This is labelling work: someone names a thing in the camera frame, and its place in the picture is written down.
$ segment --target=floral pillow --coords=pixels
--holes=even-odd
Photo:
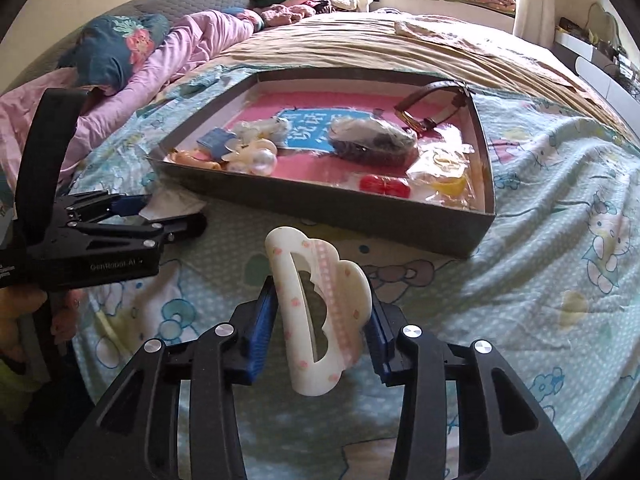
[[[78,86],[99,87],[113,95],[142,68],[169,27],[161,14],[100,16],[82,30],[76,46],[62,55],[58,67],[75,67]]]

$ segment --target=white hair clip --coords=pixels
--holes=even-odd
[[[282,313],[291,384],[299,394],[320,396],[360,359],[360,331],[371,316],[369,282],[362,269],[341,260],[329,242],[307,238],[293,227],[274,229],[264,245]],[[328,347],[320,360],[299,270],[311,273],[326,305],[322,331]]]

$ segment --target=plastic bag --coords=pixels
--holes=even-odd
[[[248,144],[256,139],[268,139],[277,147],[287,145],[287,136],[291,131],[291,123],[288,119],[272,117],[258,121],[240,121],[231,131],[238,136],[243,144]]]
[[[412,188],[425,188],[424,199],[429,202],[469,208],[474,192],[467,155],[473,151],[470,144],[421,144],[420,156],[406,172]]]
[[[415,132],[374,118],[335,118],[328,140],[340,158],[368,166],[408,166],[418,154]]]

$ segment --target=hello kitty print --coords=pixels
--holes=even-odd
[[[618,287],[618,262],[629,252],[631,222],[611,202],[595,194],[589,212],[589,231],[594,236],[582,257],[587,260],[589,281],[603,294]]]

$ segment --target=plastic wrapped item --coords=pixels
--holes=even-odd
[[[231,131],[238,136],[243,144],[249,144],[256,139],[268,139],[277,147],[283,148],[287,145],[291,123],[280,117],[258,121],[240,121],[231,128]]]
[[[367,193],[409,198],[411,187],[407,179],[395,176],[364,174],[360,177],[358,189]]]
[[[255,139],[246,146],[240,139],[231,139],[225,146],[230,153],[222,160],[228,162],[228,171],[269,176],[278,163],[278,149],[267,139]]]
[[[421,144],[419,158],[406,172],[412,188],[427,187],[433,190],[426,196],[430,202],[469,208],[474,192],[467,154],[473,153],[473,150],[469,144]]]
[[[344,160],[368,166],[406,167],[417,156],[415,132],[374,118],[331,121],[329,144]]]

